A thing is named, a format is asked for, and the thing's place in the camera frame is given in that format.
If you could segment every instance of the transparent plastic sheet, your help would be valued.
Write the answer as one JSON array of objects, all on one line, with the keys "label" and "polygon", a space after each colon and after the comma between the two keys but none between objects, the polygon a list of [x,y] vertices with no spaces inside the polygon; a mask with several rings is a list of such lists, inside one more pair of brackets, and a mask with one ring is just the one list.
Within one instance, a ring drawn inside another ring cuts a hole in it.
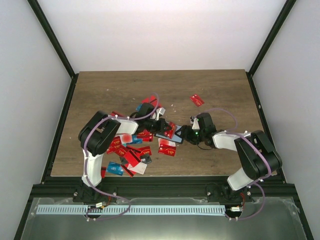
[{"label": "transparent plastic sheet", "polygon": [[[262,198],[246,202],[243,216],[259,209]],[[206,199],[135,198],[132,205],[217,205]],[[36,215],[38,205],[83,205],[72,198],[34,199],[23,240],[55,239],[306,239],[299,210],[290,198],[267,197],[264,210],[246,221],[228,221],[223,216],[122,216],[87,222],[83,215]],[[117,205],[125,205],[121,200]]]}]

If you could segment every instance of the brown wood surface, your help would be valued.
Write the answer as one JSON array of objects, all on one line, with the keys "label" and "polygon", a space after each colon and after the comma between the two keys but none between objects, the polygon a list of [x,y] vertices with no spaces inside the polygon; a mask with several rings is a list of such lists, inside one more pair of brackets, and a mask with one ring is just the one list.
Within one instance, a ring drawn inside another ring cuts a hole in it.
[{"label": "brown wood surface", "polygon": [[[237,132],[262,130],[244,70],[81,72],[51,175],[83,174],[84,156],[78,134],[98,110],[129,115],[152,92],[160,96],[166,109],[164,117],[177,125],[190,124],[190,116],[217,107],[235,115],[239,124]],[[203,106],[196,107],[189,99],[196,93],[204,100]],[[235,125],[225,112],[214,111],[211,116],[217,129],[229,129]],[[153,142],[139,144],[147,145],[151,147],[152,163],[144,176],[230,175],[241,166],[238,154],[230,150],[201,150],[184,142],[178,144],[175,157],[171,157],[158,153],[156,137]],[[115,153],[105,154],[102,165],[107,166],[109,162],[120,163],[120,159]]]}]

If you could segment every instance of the white backdrop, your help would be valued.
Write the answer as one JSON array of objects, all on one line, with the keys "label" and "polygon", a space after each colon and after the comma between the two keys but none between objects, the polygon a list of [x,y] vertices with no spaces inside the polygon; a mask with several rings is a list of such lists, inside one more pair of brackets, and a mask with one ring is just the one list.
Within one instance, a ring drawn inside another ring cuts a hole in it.
[{"label": "white backdrop", "polygon": [[70,77],[26,0],[0,1],[0,235],[12,240],[39,184]]},{"label": "white backdrop", "polygon": [[283,171],[320,239],[320,2],[297,1],[253,76]]},{"label": "white backdrop", "polygon": [[39,0],[75,72],[246,69],[285,0]]}]

